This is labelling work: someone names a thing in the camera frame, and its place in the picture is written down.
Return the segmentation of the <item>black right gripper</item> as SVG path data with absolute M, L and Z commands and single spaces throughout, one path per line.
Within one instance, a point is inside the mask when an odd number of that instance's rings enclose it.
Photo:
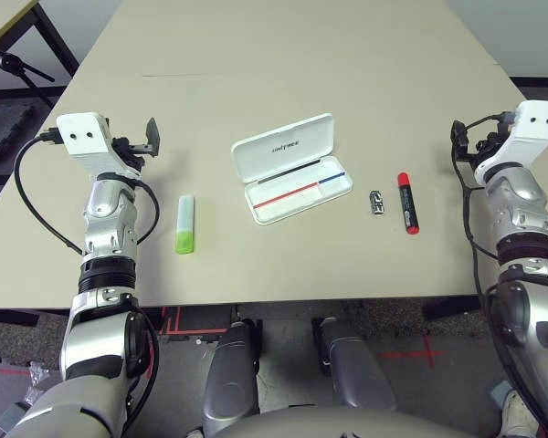
M 497 130 L 490 132 L 485 140 L 476 145 L 477 161 L 485 161 L 494 156 L 503 143 L 509 138 L 511 125 L 499 122 Z M 451 154 L 454 160 L 467 159 L 467 128 L 464 123 L 454 120 L 450 130 Z

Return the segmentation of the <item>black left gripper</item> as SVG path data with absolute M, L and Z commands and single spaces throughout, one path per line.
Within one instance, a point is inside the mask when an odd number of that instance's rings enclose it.
M 113 138 L 111 146 L 120 156 L 121 160 L 129 167 L 140 171 L 145 165 L 143 155 L 156 157 L 160 149 L 160 133 L 154 118 L 150 118 L 145 131 L 147 143 L 134 145 L 125 138 Z

